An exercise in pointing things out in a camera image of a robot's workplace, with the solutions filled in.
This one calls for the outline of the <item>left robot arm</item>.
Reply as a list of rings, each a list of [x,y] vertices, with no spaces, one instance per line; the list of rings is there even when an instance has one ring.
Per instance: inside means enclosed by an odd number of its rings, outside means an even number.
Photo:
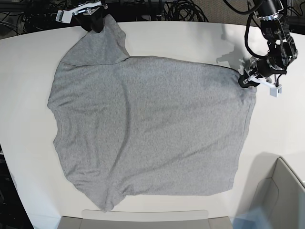
[[[253,3],[244,35],[245,47],[252,57],[238,82],[242,88],[257,87],[263,83],[269,87],[278,87],[280,76],[287,74],[288,66],[297,59],[298,50],[286,18],[281,13],[284,9],[281,1],[254,0]],[[269,48],[264,56],[254,53],[248,44],[250,23],[254,17],[260,21],[259,29]]]

